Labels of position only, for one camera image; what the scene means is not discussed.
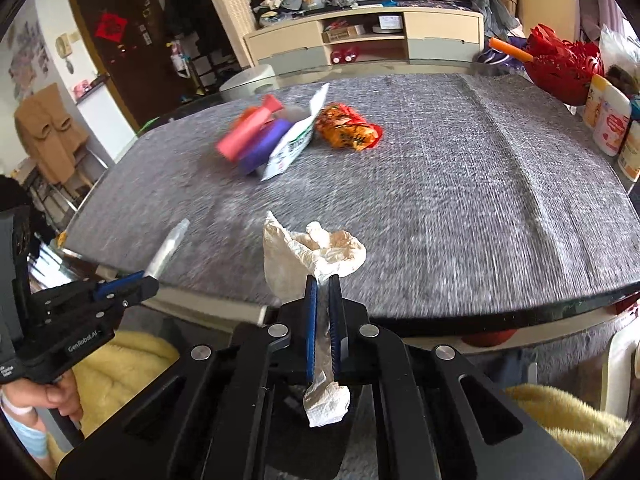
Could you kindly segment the person's left hand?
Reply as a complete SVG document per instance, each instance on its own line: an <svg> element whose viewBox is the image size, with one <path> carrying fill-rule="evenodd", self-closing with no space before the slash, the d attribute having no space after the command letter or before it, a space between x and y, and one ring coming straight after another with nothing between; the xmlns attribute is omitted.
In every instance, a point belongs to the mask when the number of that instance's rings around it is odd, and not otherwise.
<svg viewBox="0 0 640 480"><path fill-rule="evenodd" d="M72 370L65 372L54 384L39 385L28 379L17 379L2 386L2 393L10 406L8 414L22 424L42 429L37 408L57 410L74 422L80 422L82 409L77 382Z"/></svg>

